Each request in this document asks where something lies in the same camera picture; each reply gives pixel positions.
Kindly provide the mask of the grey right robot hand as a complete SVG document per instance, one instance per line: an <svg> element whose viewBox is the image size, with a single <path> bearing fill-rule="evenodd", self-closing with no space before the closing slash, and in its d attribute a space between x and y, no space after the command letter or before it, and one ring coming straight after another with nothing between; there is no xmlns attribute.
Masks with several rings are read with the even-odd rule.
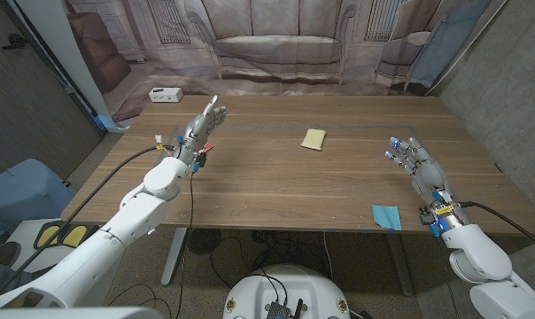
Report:
<svg viewBox="0 0 535 319"><path fill-rule="evenodd" d="M413 178L415 191L427 204L438 200L434 192L453 193L446 172L417 139L409 137L403 141L392 136L390 146L395 153L385 152L384 156Z"/></svg>

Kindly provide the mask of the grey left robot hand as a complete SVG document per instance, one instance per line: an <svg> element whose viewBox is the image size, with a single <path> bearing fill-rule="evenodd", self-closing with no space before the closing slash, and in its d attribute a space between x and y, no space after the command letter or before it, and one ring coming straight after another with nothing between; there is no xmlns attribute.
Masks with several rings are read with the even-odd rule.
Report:
<svg viewBox="0 0 535 319"><path fill-rule="evenodd" d="M189 122L182 142L174 152L174 156L187 165L195 160L197 153L205 147L208 137L224 122L228 114L225 106L216 106L217 100L218 97L213 96L204 111Z"/></svg>

